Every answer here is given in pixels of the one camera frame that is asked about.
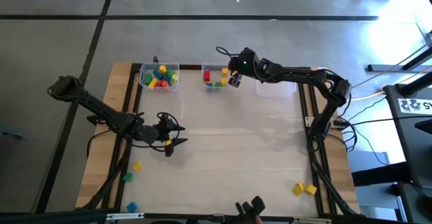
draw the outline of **blue block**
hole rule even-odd
[[[156,76],[157,79],[162,80],[163,79],[163,74],[161,72],[159,72],[158,70],[153,70],[153,75]]]
[[[127,205],[126,208],[129,211],[129,213],[134,213],[138,208],[138,205],[135,202],[131,202],[130,204]]]
[[[206,87],[207,87],[207,91],[213,92],[213,84],[212,83],[207,83]]]
[[[168,85],[171,86],[171,83],[169,83],[169,76],[168,75],[163,75],[163,79],[166,80],[168,82]]]

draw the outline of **red block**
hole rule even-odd
[[[203,75],[204,82],[210,82],[210,71],[205,71]]]

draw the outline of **colored block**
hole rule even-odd
[[[294,188],[292,188],[292,192],[294,193],[295,196],[299,196],[303,193],[303,183],[302,182],[298,182]]]
[[[228,76],[228,68],[222,68],[222,76],[227,77]]]
[[[123,177],[123,180],[126,180],[126,181],[132,181],[132,180],[134,180],[134,174],[133,173],[127,173],[127,174],[125,174],[124,177]]]
[[[153,70],[153,75],[156,76],[157,79],[162,80],[163,79],[163,75],[160,71],[158,70]]]
[[[177,75],[173,75],[172,77],[171,77],[171,85],[173,86],[174,84],[176,84],[177,83],[177,80],[178,80],[178,76]]]
[[[134,169],[135,172],[137,172],[137,173],[138,173],[139,171],[141,171],[141,170],[142,170],[141,163],[140,163],[140,162],[136,162],[136,163],[134,164],[133,169]]]
[[[164,65],[159,66],[159,71],[162,74],[166,74],[167,73],[167,68]]]
[[[222,78],[221,79],[221,85],[222,86],[227,86],[227,84],[228,84],[228,79],[227,78]]]
[[[210,71],[204,71],[202,78],[204,79],[204,82],[210,82]]]
[[[135,202],[131,202],[130,204],[127,205],[126,208],[129,211],[129,213],[134,213],[138,208],[138,205]]]
[[[214,90],[219,92],[221,90],[222,84],[220,82],[215,82]]]
[[[167,69],[168,82],[171,81],[171,77],[174,75],[174,71],[172,69]]]
[[[168,75],[163,75],[163,79],[164,79],[166,82],[168,82],[168,85],[169,85],[169,76],[168,76]]]
[[[308,194],[314,195],[315,192],[317,191],[317,187],[313,186],[312,184],[309,184],[304,191]]]
[[[209,92],[213,92],[213,84],[212,83],[206,83],[206,88]]]
[[[157,79],[156,79],[156,78],[153,78],[153,80],[151,80],[151,82],[150,82],[150,84],[148,85],[148,87],[149,87],[150,89],[153,89],[153,88],[156,86],[156,84],[157,84]]]
[[[148,86],[151,82],[151,80],[153,79],[153,77],[151,76],[151,73],[146,73],[146,77],[145,77],[145,84]]]

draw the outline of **metal bracket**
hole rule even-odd
[[[313,117],[305,117],[304,122],[307,127],[310,127],[312,125]],[[340,122],[343,123],[342,119],[338,118],[331,118],[330,120],[330,128],[331,129],[344,129],[345,127],[343,125],[337,124],[335,125],[334,122]]]
[[[143,219],[144,213],[115,213],[108,214],[107,220],[126,220],[126,219]]]
[[[330,219],[308,218],[308,217],[294,217],[293,223],[331,224],[331,220]]]

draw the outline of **white tabletop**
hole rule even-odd
[[[143,89],[138,111],[145,124],[157,123],[158,112],[171,113],[186,128],[180,137],[189,140],[171,157],[132,148],[134,180],[125,184],[121,209],[136,202],[144,213],[237,215],[236,202],[260,196],[262,215],[316,217],[315,198],[292,193],[297,182],[312,183],[299,95],[286,92],[292,84],[262,87],[243,77],[237,90],[207,92],[200,71],[180,73],[178,92]],[[132,169],[136,161],[139,173]]]

